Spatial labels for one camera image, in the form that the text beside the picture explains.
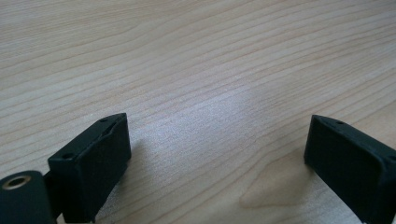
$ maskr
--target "wood grain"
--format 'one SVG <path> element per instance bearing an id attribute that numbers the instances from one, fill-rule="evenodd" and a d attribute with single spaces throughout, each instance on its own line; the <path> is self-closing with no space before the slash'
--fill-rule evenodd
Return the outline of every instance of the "wood grain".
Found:
<path id="1" fill-rule="evenodd" d="M 359 223 L 302 155 L 312 114 L 396 147 L 396 3 L 0 3 L 2 176 L 120 112 L 98 223 Z"/>

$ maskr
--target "hole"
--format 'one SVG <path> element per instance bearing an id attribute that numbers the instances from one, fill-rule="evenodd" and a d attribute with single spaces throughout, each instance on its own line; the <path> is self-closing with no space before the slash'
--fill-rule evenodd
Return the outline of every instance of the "hole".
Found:
<path id="1" fill-rule="evenodd" d="M 30 181 L 32 177 L 29 175 L 20 175 L 8 180 L 4 185 L 3 189 L 17 189 L 25 185 Z"/>
<path id="2" fill-rule="evenodd" d="M 64 158 L 65 160 L 70 160 L 74 157 L 73 153 L 66 153 L 64 155 L 62 155 L 62 158 Z"/>

